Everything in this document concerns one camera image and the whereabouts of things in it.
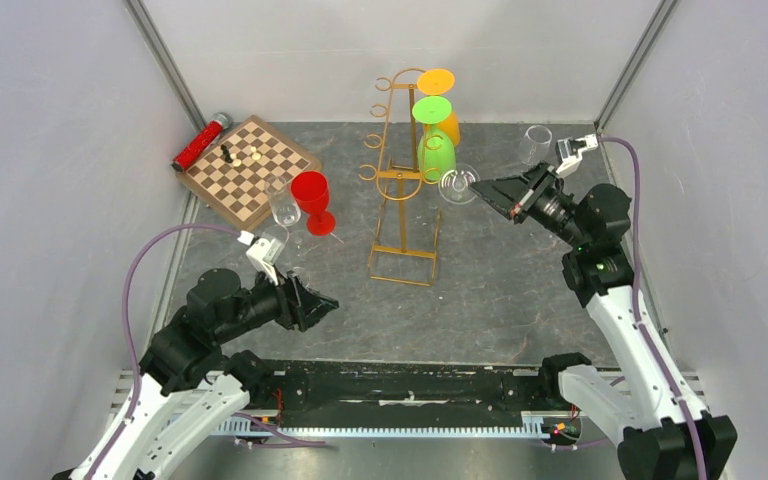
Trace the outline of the clear green-rimmed wine glass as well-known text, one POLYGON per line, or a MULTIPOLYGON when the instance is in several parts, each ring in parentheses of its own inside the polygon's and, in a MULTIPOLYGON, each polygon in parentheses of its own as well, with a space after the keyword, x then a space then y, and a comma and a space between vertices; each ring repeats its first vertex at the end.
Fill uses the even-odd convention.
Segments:
POLYGON ((287 265, 289 266, 288 272, 305 287, 309 286, 311 282, 311 273, 307 268, 307 256, 310 248, 306 234, 305 230, 292 230, 289 233, 285 249, 287 265))

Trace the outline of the clear back wine glass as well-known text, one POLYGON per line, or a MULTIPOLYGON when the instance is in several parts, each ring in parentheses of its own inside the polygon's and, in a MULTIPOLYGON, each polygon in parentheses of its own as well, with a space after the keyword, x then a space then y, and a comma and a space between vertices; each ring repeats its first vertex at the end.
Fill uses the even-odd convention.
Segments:
POLYGON ((456 164, 439 179, 438 192, 443 200, 454 205, 466 205, 476 198, 471 185, 480 180, 478 172, 468 164, 456 164))

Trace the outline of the green wine glass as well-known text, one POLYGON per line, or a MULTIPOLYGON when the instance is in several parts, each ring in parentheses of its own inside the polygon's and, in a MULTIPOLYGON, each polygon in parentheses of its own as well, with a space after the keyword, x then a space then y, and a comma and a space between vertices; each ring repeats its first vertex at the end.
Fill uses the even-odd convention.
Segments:
POLYGON ((455 167, 455 146, 438 128, 421 125, 423 135, 417 146, 419 167, 424 180, 434 184, 446 171, 455 167))

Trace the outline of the red wine glass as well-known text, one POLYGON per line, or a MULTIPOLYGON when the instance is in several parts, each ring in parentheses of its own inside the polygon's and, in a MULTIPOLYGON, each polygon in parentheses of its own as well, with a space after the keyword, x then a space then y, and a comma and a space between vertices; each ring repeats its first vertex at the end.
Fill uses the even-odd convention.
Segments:
POLYGON ((326 177, 318 171, 306 171, 291 182, 290 191, 300 209, 308 215, 306 228, 315 236, 327 236, 336 227, 328 211, 330 191, 326 177))

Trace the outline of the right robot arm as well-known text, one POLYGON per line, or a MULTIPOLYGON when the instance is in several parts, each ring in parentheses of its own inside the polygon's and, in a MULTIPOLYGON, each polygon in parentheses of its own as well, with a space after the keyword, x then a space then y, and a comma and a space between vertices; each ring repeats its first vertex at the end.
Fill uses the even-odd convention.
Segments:
POLYGON ((575 200, 545 162, 470 189, 506 219, 532 219, 570 246, 562 257, 567 287, 608 341, 629 389, 618 391, 583 355, 562 354, 543 361, 540 400, 585 413, 615 447, 627 479, 720 478, 737 430, 689 386, 645 308, 638 262, 622 247, 631 198, 600 183, 575 200))

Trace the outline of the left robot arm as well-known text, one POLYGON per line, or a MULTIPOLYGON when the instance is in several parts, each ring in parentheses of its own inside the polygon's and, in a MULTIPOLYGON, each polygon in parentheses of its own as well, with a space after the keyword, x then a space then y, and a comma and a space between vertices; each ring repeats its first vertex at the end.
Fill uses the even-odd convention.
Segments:
POLYGON ((270 322, 304 332, 338 307, 294 275, 258 273, 244 288, 232 270, 205 272, 152 338, 114 424, 57 478, 166 478, 224 420, 272 399, 273 368, 249 350, 227 356, 223 344, 270 322))

